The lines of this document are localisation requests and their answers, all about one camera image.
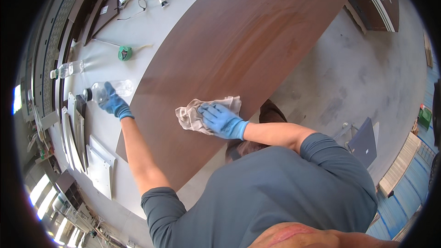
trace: blue glove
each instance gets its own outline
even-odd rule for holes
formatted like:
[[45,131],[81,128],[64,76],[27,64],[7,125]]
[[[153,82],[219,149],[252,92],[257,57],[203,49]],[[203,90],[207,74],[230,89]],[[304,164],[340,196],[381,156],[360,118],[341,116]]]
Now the blue glove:
[[119,118],[119,120],[125,117],[135,119],[130,111],[129,105],[115,93],[115,89],[108,81],[104,83],[104,87],[107,91],[109,100],[98,103],[100,108],[107,111],[107,113],[113,114],[115,117]]
[[243,140],[243,132],[249,121],[244,121],[218,103],[205,102],[198,108],[198,112],[202,114],[204,124],[213,130],[215,136]]

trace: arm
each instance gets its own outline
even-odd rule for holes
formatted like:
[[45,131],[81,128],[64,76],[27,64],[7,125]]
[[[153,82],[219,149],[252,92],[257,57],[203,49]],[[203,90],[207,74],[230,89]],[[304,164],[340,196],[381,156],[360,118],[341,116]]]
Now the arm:
[[303,141],[316,131],[291,123],[253,124],[244,121],[220,104],[204,103],[198,109],[204,123],[214,135],[224,139],[241,139],[270,146],[283,146],[300,154]]
[[127,161],[141,194],[156,187],[171,185],[161,169],[158,168],[146,141],[139,132],[134,119],[121,119],[124,142],[126,144]]
[[155,164],[150,149],[136,125],[135,117],[133,117],[129,105],[115,93],[110,83],[106,82],[105,88],[109,100],[98,105],[108,113],[114,114],[121,121],[127,161],[139,192],[143,194],[152,188],[170,187],[164,173]]

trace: person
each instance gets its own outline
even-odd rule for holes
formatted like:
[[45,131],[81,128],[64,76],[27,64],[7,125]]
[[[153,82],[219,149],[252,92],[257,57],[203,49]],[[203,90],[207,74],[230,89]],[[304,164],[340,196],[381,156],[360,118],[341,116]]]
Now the person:
[[231,159],[186,211],[155,164],[129,106],[109,83],[105,86],[110,99],[100,107],[121,122],[156,248],[398,246],[364,234],[378,201],[363,165],[328,136],[287,123],[270,101],[261,108],[259,124],[218,104],[198,108],[216,136],[233,140],[227,150]]

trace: bottle cap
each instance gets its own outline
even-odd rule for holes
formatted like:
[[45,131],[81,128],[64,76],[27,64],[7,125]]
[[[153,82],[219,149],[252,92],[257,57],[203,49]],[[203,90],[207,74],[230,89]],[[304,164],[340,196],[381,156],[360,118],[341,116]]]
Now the bottle cap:
[[86,102],[89,102],[92,99],[92,90],[90,88],[86,88],[83,91],[83,96],[84,96]]
[[52,70],[50,75],[51,79],[58,79],[58,69]]

